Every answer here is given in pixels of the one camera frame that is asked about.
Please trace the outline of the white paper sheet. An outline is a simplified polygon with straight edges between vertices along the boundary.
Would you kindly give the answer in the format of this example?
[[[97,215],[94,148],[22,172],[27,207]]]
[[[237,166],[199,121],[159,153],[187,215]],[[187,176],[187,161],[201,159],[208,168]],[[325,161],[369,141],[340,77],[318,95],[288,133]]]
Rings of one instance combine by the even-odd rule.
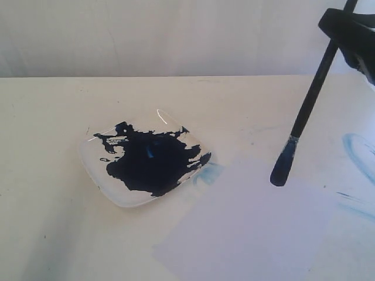
[[[153,256],[179,280],[373,280],[374,191],[347,159],[281,188],[242,160]]]

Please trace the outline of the black paintbrush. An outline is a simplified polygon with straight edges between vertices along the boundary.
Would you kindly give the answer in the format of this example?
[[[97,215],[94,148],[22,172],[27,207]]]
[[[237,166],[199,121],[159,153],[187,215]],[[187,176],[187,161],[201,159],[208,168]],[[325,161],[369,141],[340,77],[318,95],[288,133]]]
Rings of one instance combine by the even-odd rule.
[[[287,182],[299,138],[307,124],[337,50],[338,46],[332,40],[330,40],[323,55],[322,61],[312,80],[311,86],[298,112],[289,138],[270,175],[270,182],[277,187],[282,187]]]

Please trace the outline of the white square paint plate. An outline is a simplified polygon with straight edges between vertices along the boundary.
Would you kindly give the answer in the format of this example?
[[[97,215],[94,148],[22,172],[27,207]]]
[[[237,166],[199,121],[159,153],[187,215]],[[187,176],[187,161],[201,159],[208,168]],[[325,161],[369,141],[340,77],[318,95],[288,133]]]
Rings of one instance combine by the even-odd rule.
[[[79,146],[83,166],[119,207],[164,196],[205,167],[212,153],[167,112],[138,114],[93,134]]]

